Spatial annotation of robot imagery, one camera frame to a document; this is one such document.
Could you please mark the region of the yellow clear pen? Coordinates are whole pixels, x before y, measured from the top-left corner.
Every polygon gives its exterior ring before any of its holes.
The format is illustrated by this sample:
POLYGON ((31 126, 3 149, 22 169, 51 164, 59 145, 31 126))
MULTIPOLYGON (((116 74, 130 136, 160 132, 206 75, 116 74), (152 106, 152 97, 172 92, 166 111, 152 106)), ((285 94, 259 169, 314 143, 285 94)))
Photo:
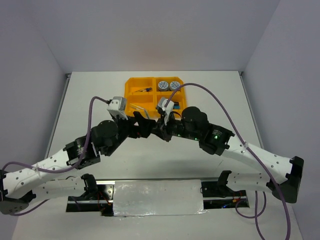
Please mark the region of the yellow clear pen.
POLYGON ((144 108, 142 108, 141 106, 138 106, 138 105, 135 105, 135 104, 132 104, 130 103, 129 106, 135 110, 143 110, 144 108))

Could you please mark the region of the black highlighter blue tip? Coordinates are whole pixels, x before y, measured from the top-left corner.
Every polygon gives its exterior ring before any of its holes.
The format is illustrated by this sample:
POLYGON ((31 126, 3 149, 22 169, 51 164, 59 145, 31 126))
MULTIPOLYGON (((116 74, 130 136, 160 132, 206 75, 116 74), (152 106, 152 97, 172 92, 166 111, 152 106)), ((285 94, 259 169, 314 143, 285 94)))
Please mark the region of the black highlighter blue tip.
POLYGON ((173 105, 174 110, 181 110, 183 108, 183 104, 180 101, 175 101, 173 105))

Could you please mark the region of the small glue bottle blue cap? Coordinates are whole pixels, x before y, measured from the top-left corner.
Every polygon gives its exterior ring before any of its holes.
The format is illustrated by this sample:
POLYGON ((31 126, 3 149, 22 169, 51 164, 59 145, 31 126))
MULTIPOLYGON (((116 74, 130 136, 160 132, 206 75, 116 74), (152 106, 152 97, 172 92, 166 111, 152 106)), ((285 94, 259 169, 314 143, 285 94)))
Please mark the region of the small glue bottle blue cap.
POLYGON ((135 94, 142 94, 142 93, 150 93, 153 91, 152 87, 145 87, 145 88, 141 88, 135 91, 132 91, 131 94, 135 95, 135 94))

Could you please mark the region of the round blue-white tin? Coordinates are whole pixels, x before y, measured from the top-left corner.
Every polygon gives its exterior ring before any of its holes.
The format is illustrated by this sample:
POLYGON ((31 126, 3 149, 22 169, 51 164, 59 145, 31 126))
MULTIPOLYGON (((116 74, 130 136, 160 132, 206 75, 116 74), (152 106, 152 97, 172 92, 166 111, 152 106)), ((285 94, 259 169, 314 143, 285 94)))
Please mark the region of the round blue-white tin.
POLYGON ((174 92, 176 91, 177 89, 179 89, 179 87, 181 86, 180 82, 179 81, 172 81, 170 84, 169 84, 169 90, 174 92))
POLYGON ((157 89, 160 92, 166 92, 169 90, 169 83, 165 80, 159 81, 157 84, 157 89))

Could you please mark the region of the green clear pen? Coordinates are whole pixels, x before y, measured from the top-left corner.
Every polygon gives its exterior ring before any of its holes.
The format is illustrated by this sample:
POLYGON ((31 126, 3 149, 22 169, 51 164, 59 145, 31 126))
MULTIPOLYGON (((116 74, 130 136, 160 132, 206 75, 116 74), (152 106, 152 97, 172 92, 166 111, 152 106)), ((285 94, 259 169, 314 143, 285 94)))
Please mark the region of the green clear pen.
POLYGON ((142 115, 143 117, 145 117, 146 119, 150 119, 150 115, 149 115, 148 111, 147 111, 145 108, 138 106, 138 107, 135 107, 135 110, 136 110, 137 112, 140 112, 141 115, 142 115))

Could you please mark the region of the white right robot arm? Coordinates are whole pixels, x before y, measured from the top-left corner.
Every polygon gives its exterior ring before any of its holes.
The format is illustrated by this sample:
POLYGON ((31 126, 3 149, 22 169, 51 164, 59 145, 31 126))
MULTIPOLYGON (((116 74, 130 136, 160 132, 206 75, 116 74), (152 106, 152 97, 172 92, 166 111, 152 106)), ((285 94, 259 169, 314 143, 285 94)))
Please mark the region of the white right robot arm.
POLYGON ((304 168, 301 157, 282 157, 241 142, 231 130, 209 123, 208 116, 195 106, 185 108, 180 120, 164 107, 156 109, 160 118, 154 133, 159 138, 167 142, 172 137, 197 141, 199 147, 210 155, 229 158, 257 170, 257 173, 222 171, 217 184, 221 195, 228 196, 240 190, 262 191, 290 204, 297 202, 304 168))

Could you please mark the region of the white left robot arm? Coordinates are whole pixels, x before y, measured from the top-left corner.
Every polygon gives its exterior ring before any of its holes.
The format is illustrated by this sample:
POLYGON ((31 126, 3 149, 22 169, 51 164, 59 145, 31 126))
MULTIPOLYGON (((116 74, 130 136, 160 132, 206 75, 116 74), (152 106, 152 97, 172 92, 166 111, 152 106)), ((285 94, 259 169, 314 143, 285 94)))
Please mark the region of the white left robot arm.
POLYGON ((153 119, 139 112, 125 118, 113 117, 94 127, 85 136, 68 143, 52 156, 33 165, 23 164, 21 170, 0 171, 0 212, 22 216, 31 204, 42 205, 49 199, 72 196, 95 198, 99 192, 92 174, 67 176, 101 161, 101 155, 110 156, 127 138, 147 138, 156 126, 153 119))

